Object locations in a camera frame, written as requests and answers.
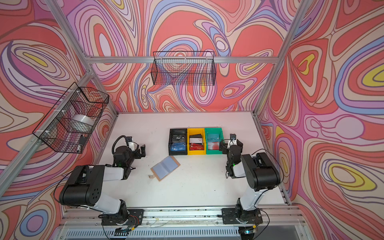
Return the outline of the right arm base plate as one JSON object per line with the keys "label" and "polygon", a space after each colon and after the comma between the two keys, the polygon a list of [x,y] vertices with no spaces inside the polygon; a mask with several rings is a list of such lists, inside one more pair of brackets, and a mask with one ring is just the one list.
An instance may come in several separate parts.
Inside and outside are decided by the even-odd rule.
{"label": "right arm base plate", "polygon": [[237,208],[223,208],[221,211],[218,217],[222,218],[225,225],[252,224],[258,226],[263,223],[262,214],[259,209],[245,211]]}

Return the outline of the blue VIP credit card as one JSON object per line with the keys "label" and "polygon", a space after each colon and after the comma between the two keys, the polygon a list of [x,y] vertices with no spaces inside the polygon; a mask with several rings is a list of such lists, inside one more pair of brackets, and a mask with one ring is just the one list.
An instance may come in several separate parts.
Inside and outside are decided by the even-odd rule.
{"label": "blue VIP credit card", "polygon": [[172,143],[171,144],[171,151],[172,152],[182,152],[186,150],[186,144],[185,143]]}

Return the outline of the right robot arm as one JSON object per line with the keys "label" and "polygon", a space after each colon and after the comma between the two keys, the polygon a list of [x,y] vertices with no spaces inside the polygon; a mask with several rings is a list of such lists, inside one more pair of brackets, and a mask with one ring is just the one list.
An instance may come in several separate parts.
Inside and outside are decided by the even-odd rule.
{"label": "right robot arm", "polygon": [[222,218],[225,225],[261,224],[263,219],[258,205],[267,191],[273,190],[282,182],[279,170],[264,149],[251,155],[243,154],[243,143],[234,134],[229,139],[220,141],[219,150],[227,155],[226,177],[245,178],[248,188],[238,198],[234,208],[223,208],[218,217]]}

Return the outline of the tan leather card holder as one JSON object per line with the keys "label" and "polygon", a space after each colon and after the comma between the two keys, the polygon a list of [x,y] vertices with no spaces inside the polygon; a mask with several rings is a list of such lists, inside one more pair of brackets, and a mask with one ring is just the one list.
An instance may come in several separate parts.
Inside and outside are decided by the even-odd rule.
{"label": "tan leather card holder", "polygon": [[156,165],[154,165],[151,168],[151,171],[158,181],[162,181],[180,165],[181,164],[177,161],[174,156],[167,156],[166,158],[158,162]]}

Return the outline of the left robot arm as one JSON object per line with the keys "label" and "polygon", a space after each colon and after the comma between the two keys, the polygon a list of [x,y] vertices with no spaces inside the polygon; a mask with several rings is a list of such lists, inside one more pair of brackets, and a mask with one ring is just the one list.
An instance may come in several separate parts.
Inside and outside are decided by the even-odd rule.
{"label": "left robot arm", "polygon": [[104,183],[124,181],[130,176],[134,160],[146,156],[146,146],[139,145],[132,137],[119,136],[112,146],[111,165],[77,166],[70,173],[59,195],[59,203],[69,207],[83,207],[99,212],[102,226],[128,226],[136,228],[143,221],[143,210],[127,209],[124,200],[109,196]]}

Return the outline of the red credit card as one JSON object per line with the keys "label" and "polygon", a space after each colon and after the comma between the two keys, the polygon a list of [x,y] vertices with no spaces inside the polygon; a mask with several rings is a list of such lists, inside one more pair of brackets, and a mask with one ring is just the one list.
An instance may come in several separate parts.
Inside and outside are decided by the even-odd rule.
{"label": "red credit card", "polygon": [[190,151],[202,151],[204,150],[204,145],[203,144],[197,144],[197,143],[190,143],[189,144],[189,150]]}

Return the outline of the white red circle card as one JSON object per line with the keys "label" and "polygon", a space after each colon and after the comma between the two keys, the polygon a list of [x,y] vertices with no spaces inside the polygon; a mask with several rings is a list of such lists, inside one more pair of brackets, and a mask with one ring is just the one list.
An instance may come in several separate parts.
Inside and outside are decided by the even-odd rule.
{"label": "white red circle card", "polygon": [[220,149],[219,142],[208,142],[207,143],[208,150],[210,151],[218,151]]}

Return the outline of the teal VIP credit card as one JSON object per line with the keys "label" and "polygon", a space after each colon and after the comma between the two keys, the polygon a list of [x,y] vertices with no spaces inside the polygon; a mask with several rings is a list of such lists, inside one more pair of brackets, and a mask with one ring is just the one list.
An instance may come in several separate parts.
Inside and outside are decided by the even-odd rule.
{"label": "teal VIP credit card", "polygon": [[217,133],[209,133],[207,135],[207,142],[220,142],[221,141],[221,137],[220,137],[220,134],[217,134]]}

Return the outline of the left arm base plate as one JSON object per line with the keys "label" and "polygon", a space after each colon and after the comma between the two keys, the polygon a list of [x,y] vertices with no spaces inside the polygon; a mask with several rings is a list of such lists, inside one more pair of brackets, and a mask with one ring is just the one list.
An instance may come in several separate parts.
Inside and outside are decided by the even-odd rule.
{"label": "left arm base plate", "polygon": [[119,212],[114,215],[99,215],[103,226],[137,227],[142,224],[143,217],[144,209],[129,209],[126,213]]}

